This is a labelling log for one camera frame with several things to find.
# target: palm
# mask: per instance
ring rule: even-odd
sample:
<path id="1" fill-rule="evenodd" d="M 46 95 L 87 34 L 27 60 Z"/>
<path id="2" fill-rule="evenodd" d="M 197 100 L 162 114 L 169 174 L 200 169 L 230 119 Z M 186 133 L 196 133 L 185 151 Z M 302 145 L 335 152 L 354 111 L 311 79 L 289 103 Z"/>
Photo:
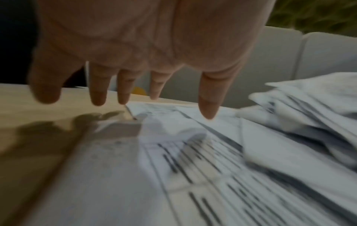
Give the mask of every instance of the palm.
<path id="1" fill-rule="evenodd" d="M 274 0 L 37 0 L 42 29 L 29 82 L 41 102 L 58 100 L 70 75 L 90 61 L 92 102 L 111 76 L 125 104 L 151 71 L 150 96 L 184 64 L 203 71 L 199 106 L 212 118 L 242 67 Z"/>

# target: wooden table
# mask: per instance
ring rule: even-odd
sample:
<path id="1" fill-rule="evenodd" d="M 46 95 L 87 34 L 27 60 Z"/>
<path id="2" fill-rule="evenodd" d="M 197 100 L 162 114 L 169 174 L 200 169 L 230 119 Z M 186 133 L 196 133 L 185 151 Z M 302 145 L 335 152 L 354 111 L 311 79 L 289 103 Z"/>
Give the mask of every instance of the wooden table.
<path id="1" fill-rule="evenodd" d="M 132 95 L 130 101 L 153 102 Z M 155 102 L 187 104 L 158 99 Z M 53 105 L 36 102 L 24 85 L 0 84 L 0 225 L 13 225 L 95 120 L 132 119 L 109 91 L 102 107 L 86 89 L 64 88 Z"/>

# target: yellow object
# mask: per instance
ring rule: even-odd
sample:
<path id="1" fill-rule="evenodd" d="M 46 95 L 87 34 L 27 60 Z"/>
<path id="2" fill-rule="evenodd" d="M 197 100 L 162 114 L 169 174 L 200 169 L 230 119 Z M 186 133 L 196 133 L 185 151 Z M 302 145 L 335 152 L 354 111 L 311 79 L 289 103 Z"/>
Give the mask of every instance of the yellow object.
<path id="1" fill-rule="evenodd" d="M 143 88 L 140 88 L 140 87 L 135 87 L 131 93 L 132 94 L 137 94 L 137 95 L 142 95 L 142 96 L 147 96 L 145 90 Z"/>

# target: hand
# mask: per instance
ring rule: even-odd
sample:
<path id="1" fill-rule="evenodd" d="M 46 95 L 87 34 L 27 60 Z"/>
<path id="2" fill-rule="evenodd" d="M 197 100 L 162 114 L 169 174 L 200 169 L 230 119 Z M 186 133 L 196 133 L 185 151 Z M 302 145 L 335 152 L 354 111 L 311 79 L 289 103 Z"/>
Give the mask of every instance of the hand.
<path id="1" fill-rule="evenodd" d="M 28 76 L 42 103 L 56 102 L 63 83 L 90 62 L 89 91 L 106 100 L 117 74 L 118 101 L 151 71 L 156 99 L 183 65 L 203 71 L 199 108 L 213 118 L 247 60 L 275 0 L 37 0 L 41 34 Z"/>

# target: finger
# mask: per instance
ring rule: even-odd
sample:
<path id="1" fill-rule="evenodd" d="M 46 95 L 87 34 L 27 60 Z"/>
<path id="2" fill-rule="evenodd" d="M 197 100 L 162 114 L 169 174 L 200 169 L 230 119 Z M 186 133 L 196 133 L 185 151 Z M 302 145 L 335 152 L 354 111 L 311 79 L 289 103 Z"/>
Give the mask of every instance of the finger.
<path id="1" fill-rule="evenodd" d="M 160 73 L 156 71 L 151 72 L 150 82 L 150 99 L 156 100 L 161 91 L 163 90 L 165 83 L 170 79 L 172 73 Z"/>
<path id="2" fill-rule="evenodd" d="M 40 40 L 28 74 L 32 94 L 41 103 L 56 102 L 64 82 L 83 65 L 84 60 Z"/>
<path id="3" fill-rule="evenodd" d="M 102 106 L 105 103 L 110 79 L 118 71 L 118 68 L 106 67 L 95 63 L 89 64 L 89 93 L 94 105 Z"/>
<path id="4" fill-rule="evenodd" d="M 198 106 L 205 118 L 213 119 L 217 114 L 219 106 L 240 68 L 237 65 L 224 71 L 202 73 Z"/>
<path id="5" fill-rule="evenodd" d="M 126 104 L 129 101 L 130 93 L 134 88 L 135 80 L 142 76 L 143 71 L 120 70 L 117 77 L 118 102 Z"/>

